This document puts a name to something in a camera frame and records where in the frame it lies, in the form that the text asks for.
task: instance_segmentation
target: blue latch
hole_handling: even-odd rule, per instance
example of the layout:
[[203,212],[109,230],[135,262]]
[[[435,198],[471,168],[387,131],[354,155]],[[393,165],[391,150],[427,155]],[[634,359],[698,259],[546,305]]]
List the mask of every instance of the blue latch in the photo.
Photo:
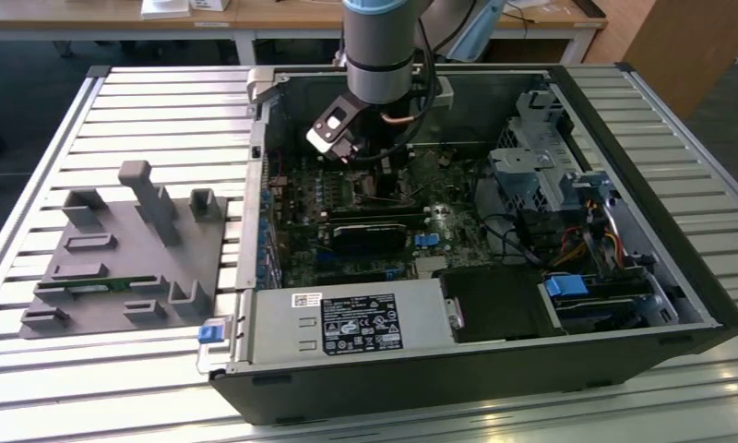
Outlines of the blue latch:
[[437,246],[441,242],[441,235],[438,233],[419,233],[413,237],[413,242],[418,247]]
[[543,282],[543,287],[550,297],[587,295],[586,283],[581,275],[553,275],[553,277]]
[[223,325],[199,326],[197,341],[199,344],[221,343],[223,341]]

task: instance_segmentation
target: table leg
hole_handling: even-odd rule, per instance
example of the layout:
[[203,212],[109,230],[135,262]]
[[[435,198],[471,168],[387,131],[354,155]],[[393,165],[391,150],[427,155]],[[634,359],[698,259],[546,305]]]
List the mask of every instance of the table leg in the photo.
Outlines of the table leg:
[[237,30],[233,40],[237,48],[237,58],[242,66],[257,65],[257,54],[254,53],[254,38],[253,30]]
[[563,51],[561,64],[577,65],[582,63],[582,59],[586,56],[587,48],[590,47],[590,42],[593,42],[594,35],[595,30],[590,28],[577,31],[577,35],[573,39],[570,39],[566,51]]
[[54,49],[57,49],[57,53],[59,54],[59,57],[62,58],[73,57],[70,40],[54,40],[51,44],[54,45]]

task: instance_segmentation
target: circuit board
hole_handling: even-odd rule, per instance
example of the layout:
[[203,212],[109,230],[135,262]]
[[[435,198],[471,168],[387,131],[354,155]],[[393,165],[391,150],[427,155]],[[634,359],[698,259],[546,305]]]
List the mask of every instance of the circuit board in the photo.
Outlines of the circuit board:
[[[311,159],[282,165],[289,173],[273,177],[270,187],[283,287],[427,278],[415,268],[426,257],[441,257],[434,262],[449,268],[491,262],[470,202],[475,160],[451,161],[437,148],[410,157],[390,179],[373,171],[326,170]],[[335,250],[334,235],[354,226],[402,226],[403,238],[393,231],[391,250],[346,254]]]

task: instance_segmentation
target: aluminum table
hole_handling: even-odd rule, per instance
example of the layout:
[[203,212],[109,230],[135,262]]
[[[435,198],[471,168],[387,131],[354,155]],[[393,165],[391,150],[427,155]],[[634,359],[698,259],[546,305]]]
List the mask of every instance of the aluminum table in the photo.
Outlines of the aluminum table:
[[[229,199],[217,313],[233,309],[249,69],[91,72],[0,233],[0,441],[738,441],[738,338],[619,386],[283,426],[242,422],[209,387],[197,328],[18,339],[66,192],[95,186],[103,199],[133,198],[118,187],[123,160],[151,163],[173,198],[211,187]],[[738,304],[737,183],[634,72],[570,73]]]

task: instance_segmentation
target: power supply label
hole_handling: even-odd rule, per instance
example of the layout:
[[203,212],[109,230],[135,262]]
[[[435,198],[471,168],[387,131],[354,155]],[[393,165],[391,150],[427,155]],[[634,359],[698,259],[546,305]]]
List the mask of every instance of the power supply label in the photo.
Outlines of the power supply label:
[[391,293],[323,298],[322,349],[327,355],[402,349],[395,299]]

